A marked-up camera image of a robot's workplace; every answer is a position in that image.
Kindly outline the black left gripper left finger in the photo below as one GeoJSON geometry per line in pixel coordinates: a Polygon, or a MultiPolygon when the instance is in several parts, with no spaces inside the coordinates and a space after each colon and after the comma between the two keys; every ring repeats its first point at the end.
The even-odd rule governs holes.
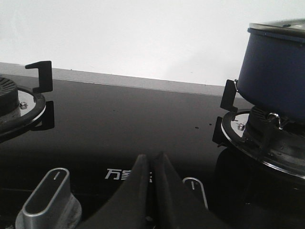
{"type": "Polygon", "coordinates": [[[80,229],[142,229],[145,226],[149,164],[139,155],[128,178],[80,229]]]}

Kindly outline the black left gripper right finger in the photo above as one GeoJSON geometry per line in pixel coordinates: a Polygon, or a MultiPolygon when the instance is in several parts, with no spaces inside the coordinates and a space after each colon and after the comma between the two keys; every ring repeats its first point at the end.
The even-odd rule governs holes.
{"type": "Polygon", "coordinates": [[[227,229],[183,183],[167,155],[153,161],[154,179],[162,229],[227,229]]]}

